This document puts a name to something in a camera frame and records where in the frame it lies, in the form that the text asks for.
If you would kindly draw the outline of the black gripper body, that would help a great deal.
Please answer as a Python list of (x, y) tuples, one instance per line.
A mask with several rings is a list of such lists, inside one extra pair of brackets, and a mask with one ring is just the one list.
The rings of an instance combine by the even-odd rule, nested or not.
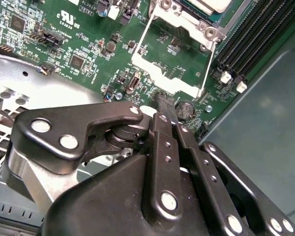
[(147, 157), (128, 157), (59, 196), (42, 236), (207, 236), (191, 178), (181, 173), (183, 217), (170, 230), (151, 226), (141, 211)]

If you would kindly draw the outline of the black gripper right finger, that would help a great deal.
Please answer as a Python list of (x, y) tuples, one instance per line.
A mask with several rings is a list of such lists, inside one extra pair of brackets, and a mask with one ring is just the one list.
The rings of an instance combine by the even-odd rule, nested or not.
[(295, 236), (295, 224), (219, 147), (198, 144), (164, 94), (160, 111), (174, 125), (180, 163), (191, 174), (211, 235)]

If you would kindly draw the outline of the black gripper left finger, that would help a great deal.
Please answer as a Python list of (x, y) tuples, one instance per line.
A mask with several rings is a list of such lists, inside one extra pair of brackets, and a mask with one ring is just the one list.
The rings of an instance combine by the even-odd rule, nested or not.
[(6, 163), (48, 213), (65, 191), (118, 162), (147, 157), (141, 211), (148, 223), (183, 216), (177, 141), (162, 112), (130, 102), (28, 110), (16, 116)]

